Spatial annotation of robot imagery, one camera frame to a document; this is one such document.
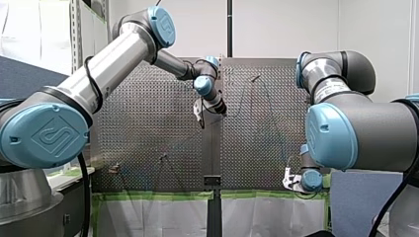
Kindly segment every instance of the robotic arm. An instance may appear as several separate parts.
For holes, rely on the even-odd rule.
[[[192,64],[160,50],[171,46],[176,37],[166,10],[150,7],[123,17],[114,27],[114,37],[57,87],[41,88],[19,106],[0,110],[2,164],[51,168],[72,160],[87,142],[92,114],[142,60],[179,80],[195,80],[195,90],[206,108],[225,114],[226,105],[214,87],[216,58],[209,56]]]
[[[304,53],[296,84],[310,95],[305,121],[310,156],[324,167],[406,171],[418,152],[416,98],[373,103],[376,76],[354,51]]]

